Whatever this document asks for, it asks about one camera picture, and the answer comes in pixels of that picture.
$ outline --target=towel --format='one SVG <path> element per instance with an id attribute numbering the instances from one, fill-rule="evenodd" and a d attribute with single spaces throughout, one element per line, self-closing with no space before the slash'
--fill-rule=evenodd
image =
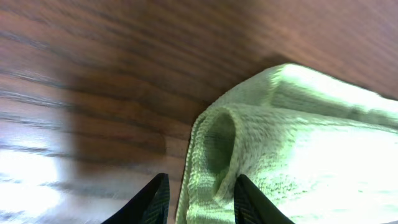
<path id="1" fill-rule="evenodd" d="M 398 220 L 398 102 L 300 65 L 240 83 L 192 129 L 177 223 L 234 223 L 247 175 L 295 223 Z"/>

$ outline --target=green cloth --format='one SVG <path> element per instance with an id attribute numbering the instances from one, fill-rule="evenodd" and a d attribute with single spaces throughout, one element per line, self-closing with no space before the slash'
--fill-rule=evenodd
<path id="1" fill-rule="evenodd" d="M 299 65 L 269 68 L 196 120 L 177 223 L 234 223 L 246 174 L 295 223 L 398 220 L 398 102 Z"/>

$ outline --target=fabric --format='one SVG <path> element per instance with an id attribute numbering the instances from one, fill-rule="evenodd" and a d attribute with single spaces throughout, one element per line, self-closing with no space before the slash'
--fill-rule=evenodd
<path id="1" fill-rule="evenodd" d="M 234 223 L 247 175 L 295 223 L 398 220 L 398 102 L 299 65 L 237 85 L 196 120 L 177 223 Z"/>

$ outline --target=light green towel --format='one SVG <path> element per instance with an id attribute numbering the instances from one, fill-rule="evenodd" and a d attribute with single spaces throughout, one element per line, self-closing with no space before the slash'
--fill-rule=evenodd
<path id="1" fill-rule="evenodd" d="M 267 69 L 196 120 L 177 223 L 234 223 L 246 174 L 295 223 L 398 220 L 398 103 L 299 65 Z"/>

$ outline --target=wood grain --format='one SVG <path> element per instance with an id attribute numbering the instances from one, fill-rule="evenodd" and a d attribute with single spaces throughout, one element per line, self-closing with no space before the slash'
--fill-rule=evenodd
<path id="1" fill-rule="evenodd" d="M 0 222 L 101 223 L 159 172 L 174 222 L 190 129 L 295 62 L 398 98 L 395 1 L 0 0 Z"/>

